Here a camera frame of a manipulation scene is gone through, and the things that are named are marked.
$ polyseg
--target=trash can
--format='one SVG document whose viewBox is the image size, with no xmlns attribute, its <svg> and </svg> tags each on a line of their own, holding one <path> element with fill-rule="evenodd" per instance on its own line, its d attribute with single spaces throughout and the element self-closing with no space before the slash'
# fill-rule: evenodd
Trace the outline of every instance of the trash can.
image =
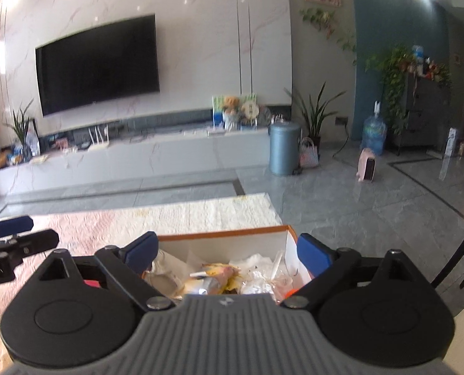
<svg viewBox="0 0 464 375">
<path fill-rule="evenodd" d="M 299 163 L 301 127 L 295 122 L 275 122 L 269 127 L 270 171 L 274 175 L 292 175 Z"/>
</svg>

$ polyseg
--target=white logo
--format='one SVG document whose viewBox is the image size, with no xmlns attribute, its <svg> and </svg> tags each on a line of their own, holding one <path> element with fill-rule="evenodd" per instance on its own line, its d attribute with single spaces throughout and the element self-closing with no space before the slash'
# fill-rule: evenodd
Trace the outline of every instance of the white logo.
<svg viewBox="0 0 464 375">
<path fill-rule="evenodd" d="M 219 301 L 219 303 L 220 303 L 222 306 L 225 306 L 225 307 L 231 305 L 233 302 L 234 302 L 234 299 L 232 299 L 231 297 L 230 297 L 230 298 L 229 298 L 229 297 L 224 297 L 223 299 L 221 299 L 221 300 Z"/>
</svg>

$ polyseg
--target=gray tiled floor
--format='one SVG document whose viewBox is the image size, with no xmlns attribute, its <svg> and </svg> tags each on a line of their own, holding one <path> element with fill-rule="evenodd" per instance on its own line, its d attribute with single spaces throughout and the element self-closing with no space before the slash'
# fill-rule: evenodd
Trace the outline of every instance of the gray tiled floor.
<svg viewBox="0 0 464 375">
<path fill-rule="evenodd" d="M 283 222 L 297 233 L 308 232 L 332 248 L 353 247 L 369 257 L 400 248 L 432 280 L 464 237 L 464 159 L 451 159 L 443 176 L 442 161 L 425 160 L 424 151 L 400 157 L 385 153 L 374 181 L 360 183 L 355 178 L 358 147 L 349 144 L 337 160 L 331 158 L 333 152 L 323 148 L 320 167 L 300 176 L 249 168 L 12 196 L 0 199 L 0 216 L 228 197 L 236 195 L 239 181 L 246 194 L 268 193 Z M 464 260 L 438 289 L 454 313 L 464 307 L 464 290 L 458 287 L 463 276 Z"/>
</svg>

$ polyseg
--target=black tv screen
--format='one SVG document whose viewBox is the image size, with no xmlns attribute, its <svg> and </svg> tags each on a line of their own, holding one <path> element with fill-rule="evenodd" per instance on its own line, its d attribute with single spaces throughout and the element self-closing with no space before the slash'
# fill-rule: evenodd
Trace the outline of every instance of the black tv screen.
<svg viewBox="0 0 464 375">
<path fill-rule="evenodd" d="M 43 115 L 159 91 L 155 16 L 92 28 L 36 48 Z"/>
</svg>

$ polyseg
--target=power outlet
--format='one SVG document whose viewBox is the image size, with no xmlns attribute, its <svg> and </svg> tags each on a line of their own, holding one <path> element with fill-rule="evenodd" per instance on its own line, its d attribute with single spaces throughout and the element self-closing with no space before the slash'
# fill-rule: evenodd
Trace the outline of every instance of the power outlet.
<svg viewBox="0 0 464 375">
<path fill-rule="evenodd" d="M 334 125 L 348 125 L 348 117 L 336 117 Z"/>
</svg>

